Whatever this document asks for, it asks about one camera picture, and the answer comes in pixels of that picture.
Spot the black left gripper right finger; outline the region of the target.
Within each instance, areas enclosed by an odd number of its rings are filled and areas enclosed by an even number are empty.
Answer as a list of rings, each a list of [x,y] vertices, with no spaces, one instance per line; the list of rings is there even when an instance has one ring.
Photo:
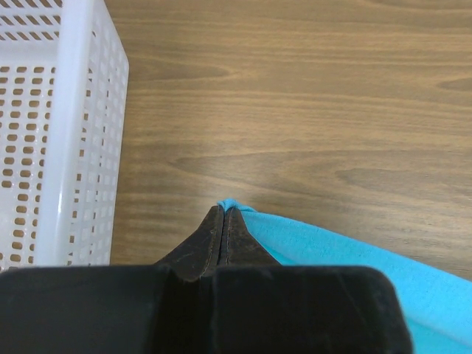
[[[237,208],[225,212],[220,245],[221,266],[275,266],[280,263],[251,235]]]

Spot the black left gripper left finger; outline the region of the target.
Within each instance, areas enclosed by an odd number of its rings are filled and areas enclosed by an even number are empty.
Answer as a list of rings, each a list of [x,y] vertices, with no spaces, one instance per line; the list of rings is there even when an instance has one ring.
[[[223,231],[223,207],[212,206],[199,227],[155,263],[171,268],[178,277],[194,281],[218,264]]]

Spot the turquoise blue t shirt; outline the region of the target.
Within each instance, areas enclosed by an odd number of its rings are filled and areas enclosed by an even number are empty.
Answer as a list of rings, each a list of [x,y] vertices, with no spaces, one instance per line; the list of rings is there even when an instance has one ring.
[[[250,234],[284,266],[367,266],[394,285],[416,353],[471,352],[471,281],[338,233],[258,212],[234,199]]]

